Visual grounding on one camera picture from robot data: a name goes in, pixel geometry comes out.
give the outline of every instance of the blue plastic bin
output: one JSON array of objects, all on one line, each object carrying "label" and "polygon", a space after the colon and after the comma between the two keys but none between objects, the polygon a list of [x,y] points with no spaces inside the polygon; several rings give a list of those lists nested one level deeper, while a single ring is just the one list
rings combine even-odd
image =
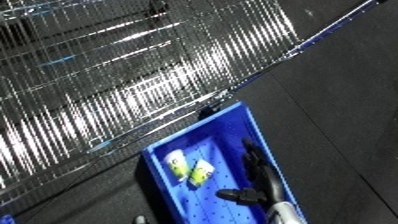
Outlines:
[{"label": "blue plastic bin", "polygon": [[[241,159],[245,152],[241,142],[244,137],[261,146],[279,171],[249,109],[243,103],[236,103],[144,150],[144,158],[176,223],[266,223],[260,206],[239,206],[216,196],[219,189],[250,186]],[[199,188],[188,181],[178,182],[164,161],[165,156],[175,149],[184,151],[191,168],[199,159],[211,163],[215,171],[210,179]],[[296,206],[303,217],[282,174],[281,177],[287,200]]]}]

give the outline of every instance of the wire shelf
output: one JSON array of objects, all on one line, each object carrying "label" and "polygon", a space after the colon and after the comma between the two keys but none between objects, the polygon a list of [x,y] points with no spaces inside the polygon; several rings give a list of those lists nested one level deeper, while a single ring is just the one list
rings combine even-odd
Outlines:
[{"label": "wire shelf", "polygon": [[138,139],[219,100],[299,43],[276,0],[0,8],[2,204],[109,153],[126,133]]}]

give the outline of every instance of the small cup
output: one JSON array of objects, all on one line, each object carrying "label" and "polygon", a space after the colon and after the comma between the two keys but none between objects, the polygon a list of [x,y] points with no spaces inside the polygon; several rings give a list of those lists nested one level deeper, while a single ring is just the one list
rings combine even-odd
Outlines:
[{"label": "small cup", "polygon": [[164,158],[171,172],[178,178],[179,182],[188,178],[189,167],[181,149],[176,149]]},{"label": "small cup", "polygon": [[210,163],[206,162],[203,159],[200,159],[195,168],[191,173],[191,177],[189,178],[189,182],[195,187],[200,187],[204,182],[206,182],[210,176],[214,172],[214,166]]}]

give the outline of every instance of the dark surface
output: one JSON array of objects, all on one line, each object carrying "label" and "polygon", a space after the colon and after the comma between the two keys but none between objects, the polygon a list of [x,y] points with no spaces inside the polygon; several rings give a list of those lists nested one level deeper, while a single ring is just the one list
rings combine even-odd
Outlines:
[{"label": "dark surface", "polygon": [[[398,223],[397,7],[374,9],[234,99],[252,109],[310,223]],[[291,15],[324,23],[333,10]],[[138,214],[171,223],[137,162],[73,188],[29,223],[130,223]]]}]

